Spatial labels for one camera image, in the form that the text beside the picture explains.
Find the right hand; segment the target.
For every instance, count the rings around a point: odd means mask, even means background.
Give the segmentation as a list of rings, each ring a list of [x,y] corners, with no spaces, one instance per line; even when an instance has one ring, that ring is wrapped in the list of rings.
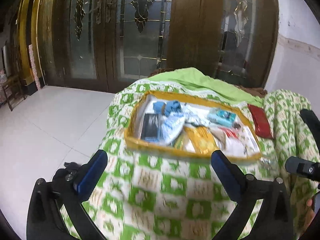
[[[315,217],[315,212],[312,209],[312,205],[313,205],[313,200],[309,199],[306,202],[307,213],[305,216],[305,222],[304,222],[304,226],[303,226],[304,231],[309,227],[309,225],[311,224],[312,220]]]

